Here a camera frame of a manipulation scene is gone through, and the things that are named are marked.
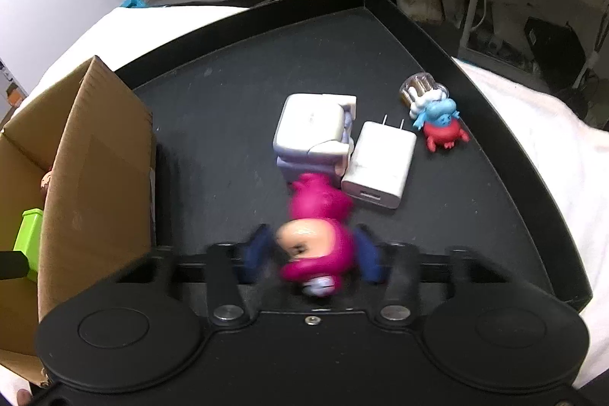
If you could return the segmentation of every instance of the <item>wall charger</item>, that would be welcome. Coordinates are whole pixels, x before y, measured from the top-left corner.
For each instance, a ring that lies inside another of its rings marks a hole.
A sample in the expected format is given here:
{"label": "wall charger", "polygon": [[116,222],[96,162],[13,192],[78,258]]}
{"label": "wall charger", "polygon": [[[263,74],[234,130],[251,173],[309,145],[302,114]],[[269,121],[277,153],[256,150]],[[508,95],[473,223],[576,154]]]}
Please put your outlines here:
{"label": "wall charger", "polygon": [[349,196],[396,209],[415,150],[416,135],[400,127],[366,121],[340,184]]}

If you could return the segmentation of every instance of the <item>toy figurine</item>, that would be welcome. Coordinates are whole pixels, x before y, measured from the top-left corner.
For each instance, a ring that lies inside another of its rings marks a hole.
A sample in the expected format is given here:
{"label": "toy figurine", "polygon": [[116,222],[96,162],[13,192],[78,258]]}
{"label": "toy figurine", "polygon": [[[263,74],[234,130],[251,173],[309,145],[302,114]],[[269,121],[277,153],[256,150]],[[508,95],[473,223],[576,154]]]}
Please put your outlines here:
{"label": "toy figurine", "polygon": [[353,235],[342,223],[352,201],[323,174],[302,174],[292,185],[294,220],[277,231],[277,243],[290,256],[281,277],[302,284],[306,295],[330,296],[341,288],[340,276],[355,261]]}
{"label": "toy figurine", "polygon": [[452,98],[428,102],[413,126],[422,128],[430,152],[435,152],[436,145],[452,148],[458,139],[470,141],[470,136],[461,128],[457,104]]}

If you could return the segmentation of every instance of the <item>green plastic object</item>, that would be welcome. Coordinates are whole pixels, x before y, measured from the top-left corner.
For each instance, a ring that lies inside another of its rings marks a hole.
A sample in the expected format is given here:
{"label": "green plastic object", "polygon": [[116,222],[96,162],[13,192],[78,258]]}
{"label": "green plastic object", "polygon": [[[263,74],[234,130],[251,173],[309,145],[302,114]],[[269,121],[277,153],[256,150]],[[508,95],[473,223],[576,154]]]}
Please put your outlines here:
{"label": "green plastic object", "polygon": [[34,282],[38,280],[38,248],[40,247],[42,214],[40,209],[23,212],[23,220],[13,248],[13,251],[21,251],[27,257],[30,265],[27,278]]}

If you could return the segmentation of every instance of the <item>white cloth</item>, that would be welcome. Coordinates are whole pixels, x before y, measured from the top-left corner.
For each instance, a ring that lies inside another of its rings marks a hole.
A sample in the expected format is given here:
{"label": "white cloth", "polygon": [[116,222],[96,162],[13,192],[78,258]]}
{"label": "white cloth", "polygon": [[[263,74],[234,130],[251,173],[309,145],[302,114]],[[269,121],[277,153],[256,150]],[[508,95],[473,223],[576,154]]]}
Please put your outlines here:
{"label": "white cloth", "polygon": [[[45,73],[25,100],[96,54],[116,70],[164,43],[241,8],[117,8],[91,27]],[[514,133],[556,200],[576,242],[594,297],[582,317],[590,350],[580,387],[609,368],[609,133],[592,129],[560,101],[456,61]],[[435,75],[439,81],[441,75]]]}

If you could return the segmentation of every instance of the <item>screw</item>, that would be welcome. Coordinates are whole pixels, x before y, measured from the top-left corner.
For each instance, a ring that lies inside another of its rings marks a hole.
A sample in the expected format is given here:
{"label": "screw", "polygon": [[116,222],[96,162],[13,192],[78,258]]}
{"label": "screw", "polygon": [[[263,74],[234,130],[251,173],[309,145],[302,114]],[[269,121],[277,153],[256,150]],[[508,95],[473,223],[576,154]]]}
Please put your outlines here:
{"label": "screw", "polygon": [[214,317],[223,322],[237,320],[241,315],[243,315],[243,308],[237,305],[222,305],[214,310]]}
{"label": "screw", "polygon": [[307,325],[319,325],[322,323],[322,319],[317,315],[309,315],[308,317],[304,317],[304,323]]}
{"label": "screw", "polygon": [[398,322],[410,317],[410,310],[402,305],[388,305],[381,310],[381,316],[386,320]]}

